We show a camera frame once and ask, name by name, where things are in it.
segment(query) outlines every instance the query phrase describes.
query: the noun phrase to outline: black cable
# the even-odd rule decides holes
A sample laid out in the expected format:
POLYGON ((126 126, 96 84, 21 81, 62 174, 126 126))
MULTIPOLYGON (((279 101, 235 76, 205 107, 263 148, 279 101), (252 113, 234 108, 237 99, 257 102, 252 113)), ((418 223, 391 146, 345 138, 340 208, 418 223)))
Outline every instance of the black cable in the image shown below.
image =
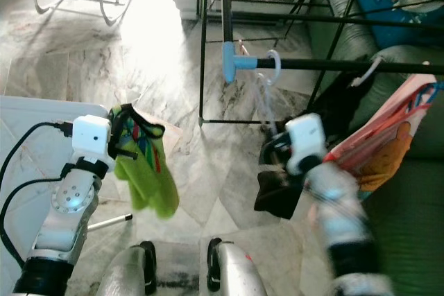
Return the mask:
MULTIPOLYGON (((12 159, 12 156, 15 154, 15 152, 17 152, 17 150, 20 148, 20 146, 23 144, 23 142, 29 137, 29 135, 34 132, 36 129, 42 127, 42 126, 51 126, 53 128, 58 128, 61 129, 61 124, 58 123, 50 123, 48 121, 42 122, 42 123, 37 123, 33 126, 31 126, 31 128, 26 131, 25 134, 23 134, 23 137, 20 138, 20 140, 14 145, 14 147, 12 147, 11 151, 9 152, 8 156, 6 156, 5 161, 3 163, 3 165, 1 166, 0 169, 0 190, 1 190, 1 184, 3 183, 3 178, 5 176, 5 172, 6 172, 6 168, 8 167, 8 164, 10 162, 10 160, 12 159)), ((11 194, 8 196, 8 198, 5 201, 5 204, 3 205, 3 209, 1 210, 1 218, 0 218, 0 223, 1 223, 1 229, 0 229, 0 237, 1 240, 3 241, 3 244, 5 245, 6 249, 9 251, 9 253, 11 253, 11 255, 15 258, 15 260, 18 262, 18 264, 20 265, 20 267, 23 267, 24 262, 23 259, 20 257, 19 253, 17 252, 17 250, 15 249, 14 245, 11 243, 5 228, 4 228, 4 217, 6 214, 6 209, 8 208, 8 204, 9 202, 12 200, 12 197, 14 196, 14 194, 16 194, 20 189, 24 188, 27 185, 31 185, 37 182, 54 182, 54 179, 47 179, 47 180, 31 180, 30 182, 26 182, 22 185, 20 185, 19 187, 17 187, 13 192, 11 192, 11 194)))
POLYGON ((10 240, 10 238, 5 230, 5 216, 6 216, 6 212, 8 210, 8 206, 9 206, 11 200, 14 198, 14 195, 16 195, 17 192, 20 191, 22 188, 24 188, 28 185, 35 184, 35 183, 59 182, 60 180, 62 180, 61 177, 59 177, 59 178, 43 178, 43 179, 39 179, 39 180, 30 180, 28 182, 25 182, 22 185, 19 185, 18 187, 16 187, 9 194, 9 196, 6 198, 5 203, 3 204, 3 208, 1 209, 1 213, 0 213, 0 238, 1 238, 1 241, 3 242, 3 244, 5 245, 5 248, 9 251, 9 253, 11 253, 12 257, 14 257, 16 262, 19 264, 20 268, 23 268, 25 262, 20 257, 19 252, 15 249, 14 244, 12 244, 12 241, 10 240))

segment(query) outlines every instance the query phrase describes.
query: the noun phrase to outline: floor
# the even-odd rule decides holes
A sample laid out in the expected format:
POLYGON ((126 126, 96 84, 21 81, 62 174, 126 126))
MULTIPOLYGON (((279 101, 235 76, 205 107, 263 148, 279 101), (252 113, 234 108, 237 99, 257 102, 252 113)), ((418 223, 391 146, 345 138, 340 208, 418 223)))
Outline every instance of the floor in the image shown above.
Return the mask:
MULTIPOLYGON (((67 295, 94 295, 112 257, 142 240, 157 246, 158 295, 207 295, 206 247, 213 236, 235 241, 251 255, 269 295, 322 295, 330 274, 306 219, 310 198, 302 195, 290 221, 253 210, 263 140, 259 128, 198 127, 200 24, 181 22, 172 0, 133 0, 113 27, 99 14, 93 1, 65 0, 39 15, 32 0, 0 0, 0 93, 107 108, 138 98, 141 111, 183 130, 167 157, 180 206, 169 220, 144 210, 129 223, 92 232, 67 295)), ((234 33, 236 38, 280 36, 282 29, 241 26, 234 33)), ((210 25, 208 35, 220 39, 220 26, 210 25)), ((270 43, 248 46, 265 53, 270 43)), ((296 25, 276 49, 309 55, 305 27, 296 25)), ((251 73, 225 84, 220 50, 218 43, 207 45, 204 117, 257 117, 251 73)), ((297 114, 308 100, 295 92, 297 81, 286 85, 290 91, 272 91, 277 117, 289 110, 297 114)), ((126 183, 108 175, 91 222, 129 211, 126 183)))

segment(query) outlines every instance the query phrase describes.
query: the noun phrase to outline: green sofa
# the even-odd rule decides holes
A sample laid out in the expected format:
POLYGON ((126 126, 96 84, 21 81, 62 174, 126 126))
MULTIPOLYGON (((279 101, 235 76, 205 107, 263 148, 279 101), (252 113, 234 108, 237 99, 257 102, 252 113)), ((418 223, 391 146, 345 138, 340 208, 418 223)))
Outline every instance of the green sofa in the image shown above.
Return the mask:
MULTIPOLYGON (((311 0, 327 3, 326 0, 311 0)), ((342 14, 348 0, 330 0, 342 14)), ((351 12, 360 11, 357 3, 351 12)), ((311 8, 311 15, 331 15, 327 8, 311 8)), ((315 58, 326 57, 338 24, 310 22, 315 58)), ((392 46, 379 50, 368 27, 346 24, 333 59, 356 60, 377 55, 386 62, 425 60, 444 64, 444 50, 433 47, 392 46)), ((338 73, 327 72, 321 89, 338 73)), ((349 131, 362 126, 404 82, 406 74, 379 73, 361 100, 349 131)), ((396 175, 374 192, 365 209, 377 239, 382 269, 392 279, 396 295, 444 295, 444 93, 423 119, 411 149, 396 175)))

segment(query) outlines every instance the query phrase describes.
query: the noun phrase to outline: green towel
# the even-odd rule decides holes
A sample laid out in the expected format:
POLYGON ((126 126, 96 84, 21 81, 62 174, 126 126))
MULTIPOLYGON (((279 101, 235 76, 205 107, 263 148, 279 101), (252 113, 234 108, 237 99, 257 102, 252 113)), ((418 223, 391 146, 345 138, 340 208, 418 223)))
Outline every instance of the green towel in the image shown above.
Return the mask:
POLYGON ((171 217, 179 197, 165 159, 165 127, 146 121, 131 104, 113 107, 108 118, 112 124, 110 155, 116 158, 114 173, 128 181, 133 208, 150 207, 160 218, 171 217), (137 158, 122 156, 128 152, 137 158))

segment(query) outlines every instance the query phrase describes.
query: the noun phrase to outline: white plastic hook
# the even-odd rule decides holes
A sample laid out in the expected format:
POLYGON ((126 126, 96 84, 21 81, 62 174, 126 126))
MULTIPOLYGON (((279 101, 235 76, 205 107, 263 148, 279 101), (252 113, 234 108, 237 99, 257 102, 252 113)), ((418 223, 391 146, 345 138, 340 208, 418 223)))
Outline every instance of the white plastic hook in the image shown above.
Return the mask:
POLYGON ((360 78, 355 78, 352 81, 352 84, 350 86, 352 87, 358 87, 361 83, 363 83, 369 76, 372 75, 372 73, 376 70, 378 65, 381 63, 382 57, 379 55, 376 57, 375 61, 372 63, 372 66, 367 70, 367 72, 360 78))
POLYGON ((274 58, 275 60, 275 76, 272 79, 267 79, 266 81, 266 83, 269 86, 272 86, 276 83, 276 81, 278 81, 278 78, 280 77, 280 70, 281 70, 280 56, 276 50, 268 50, 266 55, 268 58, 274 58))

